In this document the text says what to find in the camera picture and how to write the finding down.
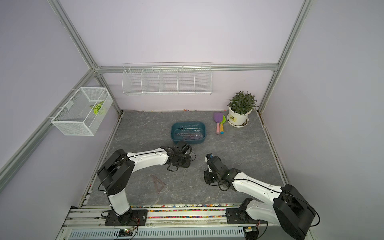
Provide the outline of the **teal plastic storage box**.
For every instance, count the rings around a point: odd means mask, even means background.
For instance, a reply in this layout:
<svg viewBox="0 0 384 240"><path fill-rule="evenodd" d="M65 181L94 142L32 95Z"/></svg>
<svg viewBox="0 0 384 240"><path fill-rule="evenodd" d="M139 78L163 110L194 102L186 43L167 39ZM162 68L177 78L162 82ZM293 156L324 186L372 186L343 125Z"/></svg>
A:
<svg viewBox="0 0 384 240"><path fill-rule="evenodd" d="M201 144L206 138L206 126L200 121L177 122L172 125L171 138L175 144L179 141Z"/></svg>

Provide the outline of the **pink triangle ruler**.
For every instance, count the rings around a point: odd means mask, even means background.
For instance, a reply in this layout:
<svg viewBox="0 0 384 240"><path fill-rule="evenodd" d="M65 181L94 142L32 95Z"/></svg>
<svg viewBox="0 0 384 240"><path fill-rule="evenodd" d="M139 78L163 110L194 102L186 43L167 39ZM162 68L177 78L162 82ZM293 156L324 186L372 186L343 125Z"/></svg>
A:
<svg viewBox="0 0 384 240"><path fill-rule="evenodd" d="M166 184L155 175L151 175L151 177L154 183L154 188L156 190L156 193L159 194L163 190L163 188L166 186Z"/></svg>

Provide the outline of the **short clear straight ruler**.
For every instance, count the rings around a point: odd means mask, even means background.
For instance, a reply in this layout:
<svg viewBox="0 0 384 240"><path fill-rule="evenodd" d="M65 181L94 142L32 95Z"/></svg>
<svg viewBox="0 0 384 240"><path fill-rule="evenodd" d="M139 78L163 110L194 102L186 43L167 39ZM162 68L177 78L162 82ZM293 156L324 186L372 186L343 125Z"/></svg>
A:
<svg viewBox="0 0 384 240"><path fill-rule="evenodd" d="M181 129L196 129L200 128L199 124L188 124L188 125L180 125Z"/></svg>

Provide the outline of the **purple triangle ruler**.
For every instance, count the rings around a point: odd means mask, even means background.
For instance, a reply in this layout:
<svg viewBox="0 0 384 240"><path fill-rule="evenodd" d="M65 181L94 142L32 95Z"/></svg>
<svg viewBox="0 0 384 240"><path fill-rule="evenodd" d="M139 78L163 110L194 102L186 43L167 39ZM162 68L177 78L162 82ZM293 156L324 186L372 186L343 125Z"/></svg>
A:
<svg viewBox="0 0 384 240"><path fill-rule="evenodd" d="M198 136L181 136L180 141L186 141L186 142L198 142L203 140L202 137Z"/></svg>

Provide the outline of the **long pink straight ruler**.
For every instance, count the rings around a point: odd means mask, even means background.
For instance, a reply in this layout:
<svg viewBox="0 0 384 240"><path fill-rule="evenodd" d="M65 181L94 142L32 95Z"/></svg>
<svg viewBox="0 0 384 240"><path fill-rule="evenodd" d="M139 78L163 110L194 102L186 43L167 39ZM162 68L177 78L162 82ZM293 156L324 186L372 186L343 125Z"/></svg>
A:
<svg viewBox="0 0 384 240"><path fill-rule="evenodd" d="M203 137L204 135L200 132L180 132L176 134L176 137L181 137L181 136L198 136L198 137Z"/></svg>

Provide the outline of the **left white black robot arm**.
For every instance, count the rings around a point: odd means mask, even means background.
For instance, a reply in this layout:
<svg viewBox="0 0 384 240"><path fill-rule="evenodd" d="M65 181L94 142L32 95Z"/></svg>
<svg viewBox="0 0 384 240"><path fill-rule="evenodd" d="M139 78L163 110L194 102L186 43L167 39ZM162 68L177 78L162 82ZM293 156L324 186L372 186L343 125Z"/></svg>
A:
<svg viewBox="0 0 384 240"><path fill-rule="evenodd" d="M170 172L171 167L176 167L177 170L189 168L192 161L191 153L192 147L185 141L180 141L172 147L161 146L155 150L139 153L116 150L97 171L115 216L125 217L131 212L126 186L132 173L163 165L167 165L167 170Z"/></svg>

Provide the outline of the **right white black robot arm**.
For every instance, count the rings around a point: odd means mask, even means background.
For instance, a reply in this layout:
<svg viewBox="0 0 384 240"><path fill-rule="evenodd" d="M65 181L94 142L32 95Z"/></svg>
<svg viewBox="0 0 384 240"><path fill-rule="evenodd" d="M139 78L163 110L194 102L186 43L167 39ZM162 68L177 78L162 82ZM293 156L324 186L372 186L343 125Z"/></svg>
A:
<svg viewBox="0 0 384 240"><path fill-rule="evenodd" d="M229 225L264 221L281 226L295 240L305 239L317 212L294 186L273 186L256 180L238 169L229 169L212 154L206 155L205 162L206 184L248 195L238 208L226 209Z"/></svg>

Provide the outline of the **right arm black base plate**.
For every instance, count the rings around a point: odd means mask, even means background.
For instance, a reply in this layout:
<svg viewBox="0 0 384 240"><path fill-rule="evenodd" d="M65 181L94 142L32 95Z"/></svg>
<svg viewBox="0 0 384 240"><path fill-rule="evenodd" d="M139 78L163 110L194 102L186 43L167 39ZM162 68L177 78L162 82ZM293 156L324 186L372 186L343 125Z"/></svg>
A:
<svg viewBox="0 0 384 240"><path fill-rule="evenodd" d="M240 224L266 224L267 221L252 219L245 210L240 208L227 208L225 212L227 224L240 225Z"/></svg>

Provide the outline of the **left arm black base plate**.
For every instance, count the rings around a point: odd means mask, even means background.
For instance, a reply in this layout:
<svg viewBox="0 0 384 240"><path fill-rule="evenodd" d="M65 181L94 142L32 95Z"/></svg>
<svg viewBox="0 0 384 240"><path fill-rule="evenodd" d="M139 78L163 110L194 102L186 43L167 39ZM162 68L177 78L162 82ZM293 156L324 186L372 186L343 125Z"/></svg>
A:
<svg viewBox="0 0 384 240"><path fill-rule="evenodd" d="M144 226L147 221L148 211L144 209L128 210L125 214L118 216L114 211L108 211L105 226Z"/></svg>

